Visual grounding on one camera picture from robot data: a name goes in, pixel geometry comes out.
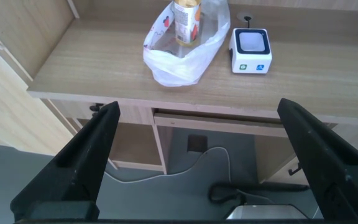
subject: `white cable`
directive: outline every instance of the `white cable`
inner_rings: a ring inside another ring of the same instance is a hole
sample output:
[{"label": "white cable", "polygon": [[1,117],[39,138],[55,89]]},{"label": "white cable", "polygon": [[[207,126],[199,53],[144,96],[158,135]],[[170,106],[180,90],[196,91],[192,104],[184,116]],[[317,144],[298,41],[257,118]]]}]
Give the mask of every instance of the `white cable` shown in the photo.
[{"label": "white cable", "polygon": [[320,209],[320,207],[319,207],[319,206],[317,206],[316,212],[314,213],[314,215],[313,215],[313,217],[312,217],[311,219],[314,219],[314,218],[316,217],[317,212],[318,212],[318,210],[319,210],[319,209]]},{"label": "white cable", "polygon": [[184,171],[181,171],[181,172],[178,172],[176,174],[167,174],[167,175],[164,175],[164,174],[161,174],[161,175],[156,175],[156,176],[153,176],[153,177],[148,177],[148,178],[144,178],[144,179],[140,179],[140,180],[132,180],[132,181],[122,181],[122,180],[119,180],[115,177],[113,177],[112,175],[110,175],[109,173],[107,173],[106,171],[104,171],[104,173],[112,178],[113,180],[117,181],[117,182],[120,182],[122,184],[134,184],[134,183],[139,183],[139,182],[142,182],[142,181],[145,181],[145,180],[152,180],[154,178],[157,178],[157,177],[173,177],[173,176],[176,176],[176,175],[180,175],[180,174],[184,174],[184,173],[187,173],[188,171],[192,170],[192,168],[194,168],[194,166],[197,164],[197,162],[203,157],[205,156],[209,151],[212,151],[214,149],[222,149],[224,150],[224,152],[226,153],[227,155],[227,164],[228,164],[228,167],[229,167],[229,182],[231,183],[231,170],[230,170],[230,156],[229,156],[229,152],[227,151],[226,148],[224,147],[220,147],[220,146],[217,146],[217,147],[212,147],[211,149],[208,149],[207,151],[205,151],[204,153],[202,153],[202,155],[199,156],[199,158],[197,159],[197,161],[187,170],[184,170]]},{"label": "white cable", "polygon": [[[180,174],[184,174],[186,172],[189,172],[190,170],[192,170],[192,168],[194,168],[194,166],[196,166],[197,162],[203,157],[205,156],[209,151],[212,151],[214,149],[222,149],[224,150],[224,152],[226,153],[227,155],[227,166],[228,166],[228,172],[229,172],[229,182],[231,183],[231,165],[230,165],[230,156],[229,156],[229,152],[227,151],[226,148],[224,147],[220,147],[220,146],[217,146],[217,147],[212,147],[211,149],[208,149],[207,151],[205,151],[204,153],[202,153],[202,155],[199,156],[199,158],[197,159],[197,161],[187,170],[184,170],[184,171],[181,171],[181,172],[177,172],[176,174],[167,174],[167,175],[156,175],[156,176],[153,176],[153,177],[148,177],[148,178],[144,178],[144,179],[140,179],[140,180],[132,180],[132,181],[122,181],[122,180],[119,180],[115,177],[113,177],[112,175],[110,175],[109,173],[107,173],[106,171],[104,171],[104,173],[112,178],[113,180],[117,181],[117,182],[120,182],[122,184],[134,184],[134,183],[139,183],[139,182],[142,182],[142,181],[146,181],[146,180],[152,180],[154,178],[157,178],[157,177],[173,177],[173,176],[176,176],[176,175],[180,175]],[[250,194],[250,193],[245,193],[241,190],[238,190],[239,192],[245,194],[245,195],[251,195],[253,197],[258,197],[258,198],[262,198],[264,200],[268,200],[270,203],[273,203],[275,204],[272,200],[270,200],[269,198],[267,197],[263,197],[263,196],[259,196],[259,195],[254,195],[254,194]]]}]

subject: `white device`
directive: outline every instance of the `white device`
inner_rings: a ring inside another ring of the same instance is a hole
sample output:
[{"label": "white device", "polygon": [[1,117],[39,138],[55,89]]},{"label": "white device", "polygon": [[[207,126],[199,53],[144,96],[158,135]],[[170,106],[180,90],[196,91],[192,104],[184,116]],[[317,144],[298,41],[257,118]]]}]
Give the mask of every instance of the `white device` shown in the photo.
[{"label": "white device", "polygon": [[234,73],[266,74],[272,63],[272,50],[265,29],[233,29],[229,50]]}]

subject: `desk top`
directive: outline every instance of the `desk top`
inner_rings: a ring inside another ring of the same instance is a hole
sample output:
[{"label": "desk top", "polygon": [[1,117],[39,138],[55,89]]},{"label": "desk top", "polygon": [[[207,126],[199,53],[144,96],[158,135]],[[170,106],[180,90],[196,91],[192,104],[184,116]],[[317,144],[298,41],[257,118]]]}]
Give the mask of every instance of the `desk top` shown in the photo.
[{"label": "desk top", "polygon": [[[325,122],[358,124],[358,12],[247,6],[255,17],[252,27],[268,30],[268,74],[231,72],[229,30],[197,85],[167,88],[142,58],[145,35],[167,3],[143,4],[101,7],[74,21],[30,84],[30,94],[269,118],[278,117],[278,102],[288,98]],[[243,26],[235,19],[242,7],[231,5],[232,28]],[[150,15],[131,16],[141,9]]]}]

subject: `small screen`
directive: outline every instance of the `small screen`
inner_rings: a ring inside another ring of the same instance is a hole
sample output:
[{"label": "small screen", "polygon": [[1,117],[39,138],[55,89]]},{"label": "small screen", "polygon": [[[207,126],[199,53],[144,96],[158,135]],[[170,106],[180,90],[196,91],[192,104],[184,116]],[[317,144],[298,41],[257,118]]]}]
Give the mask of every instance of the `small screen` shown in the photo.
[{"label": "small screen", "polygon": [[263,52],[265,50],[264,37],[258,32],[240,33],[240,46],[243,51]]}]

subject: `desk leg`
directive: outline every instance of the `desk leg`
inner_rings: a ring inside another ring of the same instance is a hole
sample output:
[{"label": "desk leg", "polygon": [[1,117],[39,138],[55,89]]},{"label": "desk leg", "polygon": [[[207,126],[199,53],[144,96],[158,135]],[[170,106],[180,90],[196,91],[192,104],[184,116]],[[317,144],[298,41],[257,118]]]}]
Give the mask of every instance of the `desk leg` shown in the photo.
[{"label": "desk leg", "polygon": [[173,127],[157,126],[156,124],[153,124],[153,132],[157,143],[158,153],[160,154],[163,172],[164,174],[168,174],[167,169]]}]

